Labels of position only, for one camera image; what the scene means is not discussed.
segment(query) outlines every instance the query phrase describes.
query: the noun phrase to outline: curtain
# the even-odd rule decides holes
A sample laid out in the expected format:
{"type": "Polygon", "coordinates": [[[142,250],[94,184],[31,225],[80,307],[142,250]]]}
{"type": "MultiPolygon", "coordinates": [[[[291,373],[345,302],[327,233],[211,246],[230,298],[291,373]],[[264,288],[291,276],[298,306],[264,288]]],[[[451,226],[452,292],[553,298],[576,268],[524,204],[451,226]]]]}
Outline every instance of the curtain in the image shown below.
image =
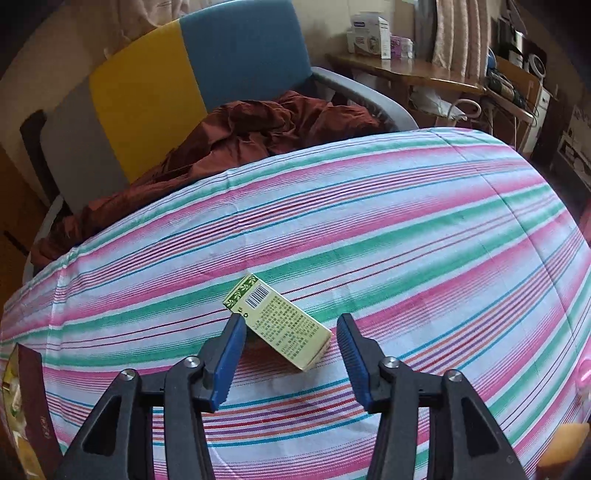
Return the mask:
{"type": "Polygon", "coordinates": [[[431,61],[437,34],[436,0],[417,0],[414,11],[414,57],[431,61]]]}
{"type": "Polygon", "coordinates": [[[212,5],[222,4],[229,1],[230,0],[191,0],[191,7],[194,10],[203,10],[212,5]]]}
{"type": "Polygon", "coordinates": [[[483,78],[491,36],[486,0],[436,0],[433,60],[462,76],[483,78]]]}
{"type": "Polygon", "coordinates": [[[189,13],[189,0],[70,0],[93,67],[142,35],[189,13]]]}

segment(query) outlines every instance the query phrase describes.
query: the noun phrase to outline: orange object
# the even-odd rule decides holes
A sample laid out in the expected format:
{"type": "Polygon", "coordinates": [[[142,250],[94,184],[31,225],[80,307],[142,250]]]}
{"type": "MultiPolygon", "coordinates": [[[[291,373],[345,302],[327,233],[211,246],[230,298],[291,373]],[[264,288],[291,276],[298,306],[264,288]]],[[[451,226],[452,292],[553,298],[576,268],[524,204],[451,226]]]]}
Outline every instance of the orange object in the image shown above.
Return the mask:
{"type": "Polygon", "coordinates": [[[577,456],[588,435],[589,423],[559,425],[538,462],[536,479],[558,479],[565,467],[577,456]]]}

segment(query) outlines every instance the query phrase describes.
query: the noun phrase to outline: dark red cloth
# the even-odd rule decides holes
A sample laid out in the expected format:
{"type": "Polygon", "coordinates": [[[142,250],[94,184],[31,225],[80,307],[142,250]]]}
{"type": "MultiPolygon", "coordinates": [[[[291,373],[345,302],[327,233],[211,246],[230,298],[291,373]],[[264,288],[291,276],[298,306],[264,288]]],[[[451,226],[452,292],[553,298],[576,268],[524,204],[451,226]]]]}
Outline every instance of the dark red cloth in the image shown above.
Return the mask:
{"type": "Polygon", "coordinates": [[[301,148],[384,132],[361,106],[335,106],[287,92],[273,102],[232,102],[216,108],[158,166],[126,190],[65,217],[31,249],[43,268],[70,248],[175,190],[229,168],[301,148]]]}

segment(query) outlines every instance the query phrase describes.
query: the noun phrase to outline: small box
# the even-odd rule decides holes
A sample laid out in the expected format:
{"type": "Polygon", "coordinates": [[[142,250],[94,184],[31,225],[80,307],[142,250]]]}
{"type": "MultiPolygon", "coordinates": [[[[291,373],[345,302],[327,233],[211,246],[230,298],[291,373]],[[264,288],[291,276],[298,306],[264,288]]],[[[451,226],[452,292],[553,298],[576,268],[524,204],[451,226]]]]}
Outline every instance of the small box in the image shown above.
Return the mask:
{"type": "Polygon", "coordinates": [[[361,12],[351,17],[355,35],[355,53],[390,59],[390,26],[379,13],[361,12]]]}
{"type": "Polygon", "coordinates": [[[253,274],[248,274],[223,301],[248,327],[302,371],[322,357],[332,332],[253,274]]]}
{"type": "Polygon", "coordinates": [[[16,344],[2,377],[11,440],[29,479],[53,478],[62,459],[49,416],[41,354],[16,344]]]}
{"type": "Polygon", "coordinates": [[[355,34],[352,28],[347,30],[347,51],[355,53],[355,34]]]}
{"type": "Polygon", "coordinates": [[[390,45],[393,59],[412,59],[414,57],[413,41],[410,38],[391,35],[390,45]]]}

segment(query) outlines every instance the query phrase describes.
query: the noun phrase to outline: bed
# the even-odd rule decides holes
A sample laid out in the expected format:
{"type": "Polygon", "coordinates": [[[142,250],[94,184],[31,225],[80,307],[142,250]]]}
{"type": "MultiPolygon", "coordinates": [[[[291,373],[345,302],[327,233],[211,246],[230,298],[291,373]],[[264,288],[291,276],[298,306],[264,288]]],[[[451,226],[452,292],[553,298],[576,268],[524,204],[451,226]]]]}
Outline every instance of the bed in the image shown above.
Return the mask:
{"type": "MultiPolygon", "coordinates": [[[[500,141],[437,128],[259,161],[143,208],[52,263],[5,305],[43,354],[63,450],[114,376],[166,369],[223,329],[222,299],[260,276],[335,331],[416,370],[460,369],[527,473],[556,426],[582,421],[573,369],[589,344],[591,254],[538,173],[500,141]]],[[[336,340],[309,372],[247,342],[204,418],[218,479],[362,478],[379,416],[355,401],[336,340]]],[[[166,478],[155,411],[157,478],[166,478]]],[[[427,469],[427,412],[416,478],[427,469]]]]}

